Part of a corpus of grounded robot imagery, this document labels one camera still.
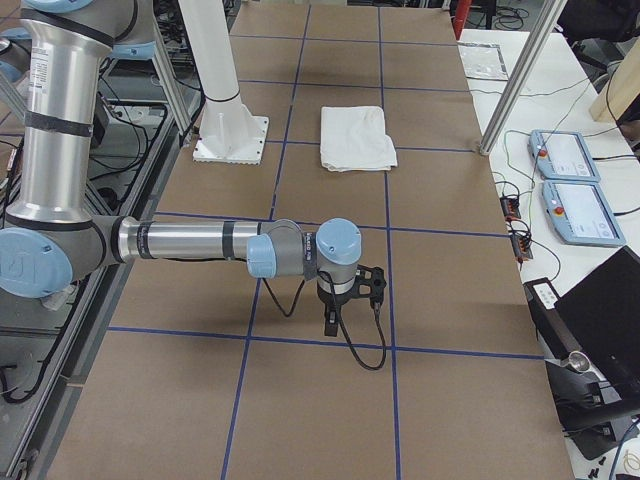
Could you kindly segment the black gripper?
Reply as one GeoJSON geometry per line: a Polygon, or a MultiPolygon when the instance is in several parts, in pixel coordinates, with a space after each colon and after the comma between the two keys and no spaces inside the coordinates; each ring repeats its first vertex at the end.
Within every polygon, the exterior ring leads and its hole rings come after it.
{"type": "Polygon", "coordinates": [[[349,300],[357,298],[359,286],[356,280],[342,284],[331,284],[328,280],[317,280],[317,294],[324,304],[324,335],[336,337],[338,334],[341,308],[349,300]]]}

